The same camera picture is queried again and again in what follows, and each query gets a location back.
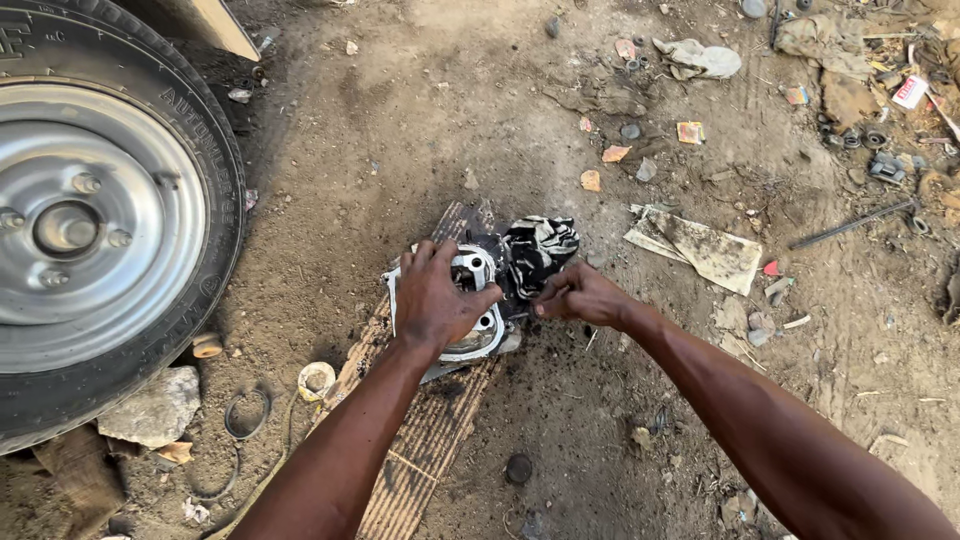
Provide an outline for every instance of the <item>bolt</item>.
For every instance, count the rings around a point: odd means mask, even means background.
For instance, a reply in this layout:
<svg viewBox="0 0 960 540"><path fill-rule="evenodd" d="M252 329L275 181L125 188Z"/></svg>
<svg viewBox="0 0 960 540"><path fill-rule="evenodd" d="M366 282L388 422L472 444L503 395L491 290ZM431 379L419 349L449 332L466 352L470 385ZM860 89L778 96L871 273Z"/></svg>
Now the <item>bolt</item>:
<svg viewBox="0 0 960 540"><path fill-rule="evenodd" d="M19 229L26 220L19 212L12 209L0 209L0 230Z"/></svg>
<svg viewBox="0 0 960 540"><path fill-rule="evenodd" d="M66 285L70 281L70 276L61 270L44 270L40 273L40 282L43 286L53 288Z"/></svg>
<svg viewBox="0 0 960 540"><path fill-rule="evenodd" d="M126 231L117 229L108 235L108 241L115 248L125 248L133 243L133 236Z"/></svg>
<svg viewBox="0 0 960 540"><path fill-rule="evenodd" d="M100 181L90 173L80 173L73 177L73 186L87 195L100 191Z"/></svg>

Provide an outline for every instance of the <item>car tire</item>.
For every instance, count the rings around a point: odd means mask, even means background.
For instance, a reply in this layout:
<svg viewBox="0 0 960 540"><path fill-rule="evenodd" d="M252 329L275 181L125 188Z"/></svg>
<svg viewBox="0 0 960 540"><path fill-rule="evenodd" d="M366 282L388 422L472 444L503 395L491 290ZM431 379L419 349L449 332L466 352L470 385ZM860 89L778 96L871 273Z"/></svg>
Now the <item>car tire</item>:
<svg viewBox="0 0 960 540"><path fill-rule="evenodd" d="M192 234L198 246L196 259L183 263L176 291L161 291L159 296L175 293L169 305L152 305L157 316L136 322L146 326L135 335L94 357L54 369L46 369L45 361L36 365L37 370L0 365L0 454L5 454L95 418L185 350L226 287L239 256L245 210L240 152L220 105L170 43L128 12L108 0L3 0L0 49L0 96L21 95L31 88L38 94L40 89L48 93L62 89L100 96L96 99L130 106L139 111L137 117L149 118L166 130L163 136L178 141L191 160L189 170L195 171L196 182L178 184L192 182L189 175L168 182L144 165L153 175L156 197L179 196L174 193L178 190L201 193L200 202L194 203L204 214L197 220L200 227L174 229L174 234ZM5 93L13 90L14 94ZM70 124L75 113L63 106L58 112L62 119L55 120ZM115 120L127 121L119 115ZM111 143L124 150L125 145L146 144ZM0 177L0 207L4 189ZM180 263L156 260L161 262ZM0 275L0 292L3 280ZM17 342L24 329L33 331L24 323L0 324L0 354L5 347L26 346Z"/></svg>

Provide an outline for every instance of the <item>sandy soil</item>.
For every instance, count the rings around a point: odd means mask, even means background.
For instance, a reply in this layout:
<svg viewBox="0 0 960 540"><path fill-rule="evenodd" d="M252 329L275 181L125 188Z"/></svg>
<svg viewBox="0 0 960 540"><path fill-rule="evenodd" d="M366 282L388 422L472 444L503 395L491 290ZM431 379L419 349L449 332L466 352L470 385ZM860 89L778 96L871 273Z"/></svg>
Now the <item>sandy soil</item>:
<svg viewBox="0 0 960 540"><path fill-rule="evenodd" d="M909 447L881 449L881 457L960 523L960 484L950 480L960 466L953 393L960 367L951 360L960 334L945 328L937 311L960 247L957 230L932 215L933 234L917 237L892 217L789 252L800 238L903 200L915 181L902 190L851 182L846 169L863 166L868 155L832 154L820 145L818 70L769 55L766 20L738 18L731 0L668 5L664 15L643 0L564 2L560 35L551 39L543 22L558 6L537 0L357 0L346 8L232 2L250 31L277 25L284 34L263 62L270 85L240 110L254 126L241 144L260 202L212 324L227 349L198 365L204 404L187 430L195 460L165 481L148 456L125 460L130 497L113 529L135 539L186 539L228 521L283 449L282 409L301 366L323 360L339 369L384 292L379 274L430 233L449 202L481 199L503 220L573 216L583 257L714 343L721 333L710 315L728 293L621 239L632 221L627 206L679 204L687 219L761 242L764 262L778 259L797 281L781 307L766 306L762 289L772 279L762 275L738 301L748 312L762 307L778 324L812 316L753 350L764 373L864 447L882 433L906 438ZM813 11L833 6L819 2ZM597 134L617 142L627 118L591 113L591 136L577 129L580 114L541 93L547 85L575 86L598 55L613 57L615 39L630 36L695 37L743 57L729 81L679 83L660 75L659 54L644 50L653 65L636 82L659 97L640 127L669 133L678 121L700 120L708 135L702 146L671 137L648 184L600 161ZM345 53L348 39L358 54ZM191 60L211 83L229 85L249 73L248 62L200 52ZM813 103L790 106L778 85L806 86ZM906 152L919 122L938 126L930 113L895 113L892 120ZM942 150L924 151L947 168ZM742 176L708 182L732 167ZM464 188L468 168L476 190ZM599 193L580 187L589 168L600 170ZM759 221L752 224L740 203L759 210ZM765 518L756 527L724 529L719 504L748 486L639 347L621 352L620 335L601 330L585 352L579 324L527 330L521 349L500 360L504 376L485 396L417 538L499 539L505 524L519 535L532 510L553 539L785 533ZM242 443L240 478L231 496L210 506L211 524L184 521L180 505L189 489L215 491L229 477L223 407L238 388L255 384L276 397L268 425ZM295 405L295 441L312 412ZM654 425L660 412L666 422L653 450L641 451L629 433ZM520 451L533 459L534 475L517 488L501 471ZM56 537L51 531L65 523L66 502L52 481L20 461L2 461L4 512L22 524L15 537Z"/></svg>

